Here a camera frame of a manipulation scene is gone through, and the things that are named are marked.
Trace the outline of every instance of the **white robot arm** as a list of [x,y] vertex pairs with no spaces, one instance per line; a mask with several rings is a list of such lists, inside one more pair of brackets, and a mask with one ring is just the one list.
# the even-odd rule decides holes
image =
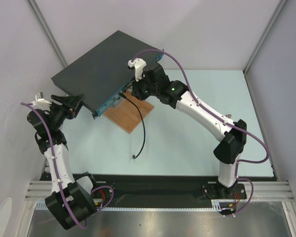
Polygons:
[[193,99],[187,86],[181,81],[170,81],[163,68],[158,63],[146,65],[143,59],[136,58],[128,62],[130,68],[135,68],[135,80],[133,81],[132,95],[139,100],[145,100],[149,96],[156,96],[163,104],[170,105],[200,123],[220,142],[214,150],[215,156],[220,160],[219,183],[226,188],[231,188],[235,182],[236,161],[240,158],[246,143],[246,135],[226,126],[227,123],[235,124],[246,129],[246,123],[242,120],[234,122],[232,119],[221,115],[213,108],[195,97],[198,103],[210,110],[215,115],[223,118],[224,122],[210,115],[200,107]]

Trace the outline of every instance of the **wooden block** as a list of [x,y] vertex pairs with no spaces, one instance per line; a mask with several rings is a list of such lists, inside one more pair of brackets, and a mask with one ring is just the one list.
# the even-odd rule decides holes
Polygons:
[[[136,99],[130,91],[126,91],[125,95],[138,106],[144,119],[154,108],[147,101]],[[142,123],[138,110],[127,100],[124,100],[117,108],[109,107],[103,114],[129,134],[138,124]]]

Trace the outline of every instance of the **metal extrusion frame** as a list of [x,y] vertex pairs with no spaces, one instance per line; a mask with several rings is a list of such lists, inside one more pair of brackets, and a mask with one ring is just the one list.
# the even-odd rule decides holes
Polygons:
[[[245,185],[247,194],[251,192],[251,185],[247,182],[240,182]],[[282,202],[283,209],[293,237],[296,237],[296,203],[292,194],[289,182],[253,182],[254,193],[251,202]],[[32,181],[29,185],[23,214],[16,237],[23,237],[29,231],[34,210],[46,210],[44,199],[50,195],[51,181]],[[212,200],[212,208],[106,208],[105,211],[220,211],[220,202],[229,200]]]

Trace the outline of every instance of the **purple cable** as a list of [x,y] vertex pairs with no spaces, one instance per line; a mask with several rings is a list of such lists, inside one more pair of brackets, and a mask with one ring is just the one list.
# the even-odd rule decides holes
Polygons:
[[95,191],[98,191],[98,190],[100,190],[100,189],[110,189],[110,190],[112,190],[112,195],[111,195],[111,198],[110,198],[110,200],[108,201],[108,203],[105,204],[103,207],[101,207],[101,208],[98,210],[98,212],[99,212],[99,211],[102,211],[104,208],[106,208],[106,207],[110,204],[110,202],[112,201],[113,196],[114,196],[114,189],[113,189],[112,187],[110,187],[110,186],[100,186],[100,187],[97,187],[97,188],[93,189],[93,190],[91,191],[91,193],[94,193]]
[[[169,53],[164,52],[164,51],[159,50],[159,49],[153,49],[153,48],[152,48],[152,49],[145,49],[145,50],[143,50],[143,51],[138,52],[138,53],[132,58],[132,61],[134,61],[135,58],[138,58],[141,54],[143,54],[143,53],[147,53],[147,52],[158,52],[158,53],[163,53],[163,54],[167,55],[168,57],[170,57],[171,59],[173,59],[173,61],[175,61],[175,62],[177,63],[177,65],[179,66],[179,68],[180,68],[180,70],[181,70],[181,72],[182,72],[182,74],[183,74],[183,77],[184,77],[184,79],[185,79],[185,81],[186,81],[186,85],[187,85],[187,87],[188,87],[188,90],[189,90],[189,92],[190,92],[192,98],[194,99],[194,101],[195,101],[195,102],[196,102],[196,103],[197,103],[197,104],[198,104],[203,110],[205,110],[207,113],[209,113],[211,116],[213,116],[214,118],[216,118],[216,119],[219,120],[220,122],[224,122],[224,119],[222,119],[222,118],[219,117],[218,115],[214,114],[212,111],[210,111],[208,108],[206,108],[204,105],[202,105],[201,103],[198,102],[196,96],[194,95],[194,93],[193,93],[193,91],[192,91],[192,89],[191,89],[191,86],[190,86],[190,84],[189,84],[189,82],[188,82],[187,76],[186,76],[186,74],[185,74],[185,71],[184,71],[182,65],[178,62],[177,59],[175,59],[175,58],[174,58],[172,55],[170,55]],[[248,132],[248,131],[246,131],[246,130],[244,130],[244,129],[242,129],[242,128],[239,128],[239,127],[237,127],[237,126],[235,126],[235,125],[233,125],[233,124],[231,124],[231,123],[228,123],[228,122],[226,123],[226,125],[229,126],[229,127],[234,128],[234,129],[236,129],[236,130],[238,130],[238,131],[241,131],[241,132],[243,132],[243,133],[245,133],[245,134],[247,134],[247,135],[249,135],[249,136],[251,136],[252,138],[254,138],[255,140],[257,140],[257,141],[258,141],[258,142],[264,147],[264,149],[265,149],[265,151],[266,151],[266,157],[265,157],[264,159],[262,159],[262,160],[258,160],[258,161],[247,160],[247,159],[239,159],[239,160],[237,160],[236,167],[235,167],[235,177],[236,177],[236,179],[237,179],[238,181],[248,181],[248,182],[250,182],[251,187],[252,187],[252,191],[251,191],[251,194],[250,194],[250,196],[249,196],[249,199],[248,199],[247,203],[246,203],[246,204],[245,204],[245,205],[244,205],[239,211],[236,212],[236,213],[238,213],[238,212],[242,211],[243,209],[245,209],[245,208],[248,206],[248,204],[250,203],[250,201],[251,201],[251,199],[252,199],[252,196],[253,196],[253,183],[252,183],[252,181],[251,181],[250,179],[247,179],[247,178],[238,178],[238,166],[239,166],[239,162],[242,161],[242,162],[252,163],[252,164],[260,164],[260,163],[266,162],[266,161],[269,159],[269,157],[270,157],[270,151],[269,151],[267,145],[266,145],[262,140],[260,140],[257,136],[253,135],[252,133],[250,133],[250,132]]]
[[[45,129],[46,129],[46,132],[47,132],[47,136],[48,136],[48,139],[49,139],[49,144],[50,144],[50,148],[51,148],[51,154],[52,156],[55,156],[55,151],[54,151],[54,145],[53,145],[53,140],[51,138],[51,135],[50,135],[50,131],[47,127],[47,124],[46,122],[44,121],[44,119],[42,118],[42,116],[31,106],[33,105],[32,103],[30,104],[26,104],[26,103],[21,103],[21,105],[23,106],[26,106],[28,108],[30,108],[36,115],[37,117],[41,120],[42,124],[44,125]],[[60,176],[59,176],[59,173],[58,173],[58,169],[57,169],[57,163],[56,163],[56,159],[53,159],[53,164],[54,164],[54,168],[55,168],[55,173],[56,173],[56,178],[57,179],[60,179]],[[74,220],[74,222],[76,223],[77,226],[79,226],[81,229],[83,230],[86,230],[87,229],[87,222],[86,222],[86,225],[83,226],[82,224],[80,224],[80,222],[77,220],[77,218],[74,216],[74,213],[73,211],[71,210],[67,200],[66,200],[66,197],[65,197],[65,194],[64,194],[64,190],[63,190],[63,186],[62,186],[62,183],[61,182],[58,182],[58,185],[59,185],[59,190],[60,190],[60,195],[61,195],[61,198],[64,202],[64,205],[68,211],[68,213],[70,214],[71,218]]]
[[250,183],[251,185],[251,193],[250,193],[250,196],[249,196],[249,199],[248,201],[246,202],[246,204],[241,208],[239,209],[238,211],[236,211],[234,214],[237,214],[241,211],[243,211],[245,208],[247,208],[248,204],[250,203],[250,201],[252,200],[252,197],[253,197],[253,190],[254,190],[254,187],[253,187],[253,183],[250,179],[247,179],[247,178],[238,178],[237,179],[238,181],[247,181]]

